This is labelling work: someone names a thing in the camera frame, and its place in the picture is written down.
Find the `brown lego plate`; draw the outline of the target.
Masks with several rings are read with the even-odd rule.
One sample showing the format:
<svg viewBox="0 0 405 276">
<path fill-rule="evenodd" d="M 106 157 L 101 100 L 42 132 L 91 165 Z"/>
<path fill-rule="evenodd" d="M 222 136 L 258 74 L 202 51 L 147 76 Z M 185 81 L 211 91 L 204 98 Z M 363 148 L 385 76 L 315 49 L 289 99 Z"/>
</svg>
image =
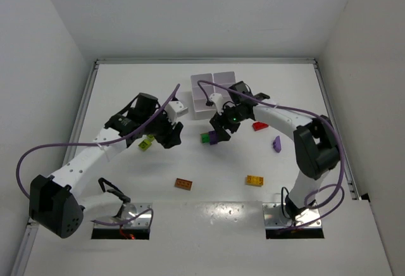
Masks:
<svg viewBox="0 0 405 276">
<path fill-rule="evenodd" d="M 184 189 L 190 191 L 192 189 L 192 181 L 177 178 L 175 180 L 175 187 L 179 189 Z"/>
</svg>

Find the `purple lego plate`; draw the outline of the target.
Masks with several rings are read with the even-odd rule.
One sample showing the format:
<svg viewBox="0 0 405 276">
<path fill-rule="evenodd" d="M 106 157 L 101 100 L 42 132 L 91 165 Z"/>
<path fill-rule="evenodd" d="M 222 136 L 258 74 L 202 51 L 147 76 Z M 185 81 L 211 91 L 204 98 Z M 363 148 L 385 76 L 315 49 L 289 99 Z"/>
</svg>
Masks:
<svg viewBox="0 0 405 276">
<path fill-rule="evenodd" d="M 210 145 L 215 145 L 218 143 L 218 134 L 216 133 L 216 131 L 214 131 L 214 130 L 209 131 L 208 136 L 209 136 Z"/>
</svg>

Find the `yellow lego brick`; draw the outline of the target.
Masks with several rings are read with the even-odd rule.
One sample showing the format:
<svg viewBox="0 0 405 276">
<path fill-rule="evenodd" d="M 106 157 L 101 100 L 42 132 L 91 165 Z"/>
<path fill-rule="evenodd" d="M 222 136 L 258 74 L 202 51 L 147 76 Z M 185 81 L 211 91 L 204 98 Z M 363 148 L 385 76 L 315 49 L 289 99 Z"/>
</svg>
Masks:
<svg viewBox="0 0 405 276">
<path fill-rule="evenodd" d="M 264 185 L 264 178 L 260 177 L 260 176 L 248 175 L 246 177 L 246 184 L 251 185 L 251 186 L 261 187 Z"/>
</svg>

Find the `long red lego brick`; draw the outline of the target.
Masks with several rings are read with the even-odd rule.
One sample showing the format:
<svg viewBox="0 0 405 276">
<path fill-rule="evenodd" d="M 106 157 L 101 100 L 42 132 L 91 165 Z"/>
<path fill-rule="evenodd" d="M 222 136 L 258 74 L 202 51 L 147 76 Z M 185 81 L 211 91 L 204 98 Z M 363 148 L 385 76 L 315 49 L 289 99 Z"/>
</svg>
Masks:
<svg viewBox="0 0 405 276">
<path fill-rule="evenodd" d="M 255 132 L 268 128 L 269 125 L 263 122 L 254 122 L 252 128 Z"/>
</svg>

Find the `lavender curved lego brick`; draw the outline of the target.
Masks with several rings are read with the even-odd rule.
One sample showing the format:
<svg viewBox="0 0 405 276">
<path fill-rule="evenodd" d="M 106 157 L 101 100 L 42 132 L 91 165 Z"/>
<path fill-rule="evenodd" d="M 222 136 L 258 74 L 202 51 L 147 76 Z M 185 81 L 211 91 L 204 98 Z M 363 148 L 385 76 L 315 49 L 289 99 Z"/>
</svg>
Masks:
<svg viewBox="0 0 405 276">
<path fill-rule="evenodd" d="M 281 140 L 280 136 L 276 136 L 272 142 L 273 149 L 275 150 L 276 153 L 280 153 L 282 150 L 282 145 L 281 145 Z"/>
</svg>

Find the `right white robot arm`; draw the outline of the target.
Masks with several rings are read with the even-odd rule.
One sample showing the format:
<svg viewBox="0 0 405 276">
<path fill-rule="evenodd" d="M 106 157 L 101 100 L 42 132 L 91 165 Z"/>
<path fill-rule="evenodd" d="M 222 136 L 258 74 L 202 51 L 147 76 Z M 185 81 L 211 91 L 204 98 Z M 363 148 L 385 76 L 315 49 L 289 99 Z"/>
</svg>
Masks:
<svg viewBox="0 0 405 276">
<path fill-rule="evenodd" d="M 206 102 L 216 108 L 210 124 L 218 141 L 229 141 L 247 119 L 267 124 L 293 141 L 299 174 L 282 211 L 286 218 L 295 219 L 315 205 L 324 178 L 340 162 L 339 145 L 328 117 L 278 107 L 269 95 L 253 94 L 244 82 L 230 86 L 227 92 L 230 100 L 213 93 Z"/>
</svg>

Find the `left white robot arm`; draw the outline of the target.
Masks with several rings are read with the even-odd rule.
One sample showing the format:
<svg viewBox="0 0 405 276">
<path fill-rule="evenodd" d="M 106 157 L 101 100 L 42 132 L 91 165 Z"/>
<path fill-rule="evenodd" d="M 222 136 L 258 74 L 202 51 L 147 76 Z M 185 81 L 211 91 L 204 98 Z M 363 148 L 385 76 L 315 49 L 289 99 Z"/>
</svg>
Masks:
<svg viewBox="0 0 405 276">
<path fill-rule="evenodd" d="M 48 177 L 38 175 L 30 184 L 29 216 L 58 237 L 70 237 L 83 221 L 122 227 L 136 219 L 131 199 L 100 176 L 101 170 L 134 141 L 151 135 L 165 149 L 181 143 L 183 124 L 178 118 L 187 107 L 171 96 L 139 93 L 113 115 L 83 150 Z"/>
</svg>

